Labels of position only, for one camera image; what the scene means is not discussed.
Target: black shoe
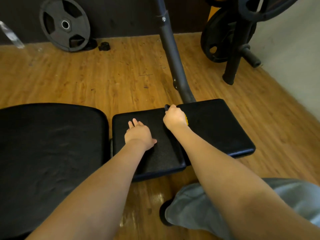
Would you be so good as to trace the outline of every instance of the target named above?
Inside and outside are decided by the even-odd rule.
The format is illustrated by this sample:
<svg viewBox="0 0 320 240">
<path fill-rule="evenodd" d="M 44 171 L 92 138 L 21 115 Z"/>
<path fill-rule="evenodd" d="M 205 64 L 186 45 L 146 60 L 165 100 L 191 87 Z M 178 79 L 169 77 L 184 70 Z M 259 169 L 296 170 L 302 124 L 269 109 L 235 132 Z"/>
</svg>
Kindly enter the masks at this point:
<svg viewBox="0 0 320 240">
<path fill-rule="evenodd" d="M 173 226 L 173 224 L 171 224 L 170 222 L 168 222 L 165 218 L 165 212 L 166 212 L 166 209 L 168 208 L 168 206 L 171 205 L 171 203 L 174 201 L 174 199 L 170 199 L 170 200 L 167 200 L 166 202 L 164 202 L 162 204 L 162 206 L 160 206 L 160 210 L 159 210 L 159 216 L 160 216 L 160 220 L 161 222 L 163 223 L 163 225 L 166 225 L 168 227 L 171 227 Z"/>
</svg>

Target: black leather cushion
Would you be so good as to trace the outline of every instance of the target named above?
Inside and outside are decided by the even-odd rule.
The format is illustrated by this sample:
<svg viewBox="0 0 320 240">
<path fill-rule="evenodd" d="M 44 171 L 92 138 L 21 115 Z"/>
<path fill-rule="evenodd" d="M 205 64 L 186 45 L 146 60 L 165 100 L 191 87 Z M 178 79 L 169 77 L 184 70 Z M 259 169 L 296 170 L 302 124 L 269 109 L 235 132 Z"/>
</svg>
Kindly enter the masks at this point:
<svg viewBox="0 0 320 240">
<path fill-rule="evenodd" d="M 112 118 L 113 155 L 125 145 L 128 122 L 133 118 L 148 126 L 153 138 L 158 140 L 158 143 L 144 154 L 133 181 L 157 178 L 186 168 L 179 142 L 163 123 L 164 115 L 165 110 L 159 108 L 117 114 Z"/>
<path fill-rule="evenodd" d="M 189 127 L 217 149 L 234 158 L 254 153 L 255 145 L 223 99 L 181 104 L 178 107 L 186 114 Z"/>
<path fill-rule="evenodd" d="M 108 160 L 98 109 L 26 104 L 0 110 L 0 239 L 34 230 Z"/>
</svg>

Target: wooden floor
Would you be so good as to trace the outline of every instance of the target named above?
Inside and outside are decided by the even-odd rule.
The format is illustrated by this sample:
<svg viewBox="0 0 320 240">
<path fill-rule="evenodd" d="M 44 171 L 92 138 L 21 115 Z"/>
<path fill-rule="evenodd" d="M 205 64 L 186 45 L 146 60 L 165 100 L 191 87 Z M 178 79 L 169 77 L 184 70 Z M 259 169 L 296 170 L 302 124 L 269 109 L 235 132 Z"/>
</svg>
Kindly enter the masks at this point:
<svg viewBox="0 0 320 240">
<path fill-rule="evenodd" d="M 261 68 L 242 61 L 233 86 L 225 63 L 209 61 L 200 34 L 176 35 L 197 101 L 222 98 L 257 147 L 240 161 L 260 177 L 299 178 L 320 184 L 320 124 Z M 111 50 L 67 53 L 50 43 L 24 50 L 0 47 L 0 108 L 26 103 L 70 103 L 118 113 L 182 103 L 159 36 L 107 39 Z M 185 171 L 133 183 L 115 239 L 216 239 L 205 231 L 163 226 L 160 205 L 197 181 Z"/>
</svg>

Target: dark wall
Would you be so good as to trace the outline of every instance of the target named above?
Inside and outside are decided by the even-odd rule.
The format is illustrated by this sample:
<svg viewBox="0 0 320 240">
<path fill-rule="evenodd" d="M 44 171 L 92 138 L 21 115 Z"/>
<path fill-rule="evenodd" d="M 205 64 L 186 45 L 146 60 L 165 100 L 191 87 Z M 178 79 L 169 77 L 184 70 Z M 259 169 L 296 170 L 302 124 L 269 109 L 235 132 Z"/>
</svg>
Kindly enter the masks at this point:
<svg viewBox="0 0 320 240">
<path fill-rule="evenodd" d="M 48 41 L 39 10 L 44 0 L 0 0 L 0 20 L 24 43 Z M 157 33 L 150 0 L 75 0 L 86 12 L 93 38 Z M 174 33 L 202 31 L 210 7 L 204 0 L 165 0 Z M 0 44 L 10 40 L 0 31 Z"/>
</svg>

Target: gray wall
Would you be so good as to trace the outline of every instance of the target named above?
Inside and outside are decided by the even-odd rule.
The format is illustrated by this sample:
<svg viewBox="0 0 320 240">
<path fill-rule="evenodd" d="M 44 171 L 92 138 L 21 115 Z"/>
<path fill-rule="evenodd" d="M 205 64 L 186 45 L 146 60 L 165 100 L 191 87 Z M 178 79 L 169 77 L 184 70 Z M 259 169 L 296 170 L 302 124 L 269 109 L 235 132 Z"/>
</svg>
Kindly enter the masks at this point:
<svg viewBox="0 0 320 240">
<path fill-rule="evenodd" d="M 44 0 L 0 0 L 0 20 L 24 43 L 48 41 L 40 21 Z M 93 38 L 156 34 L 150 0 L 74 0 L 84 9 Z M 204 0 L 165 0 L 174 33 L 200 32 L 210 6 Z M 0 44 L 10 40 L 0 31 Z"/>
<path fill-rule="evenodd" d="M 320 121 L 320 0 L 298 0 L 258 23 L 250 45 L 262 68 Z"/>
</svg>

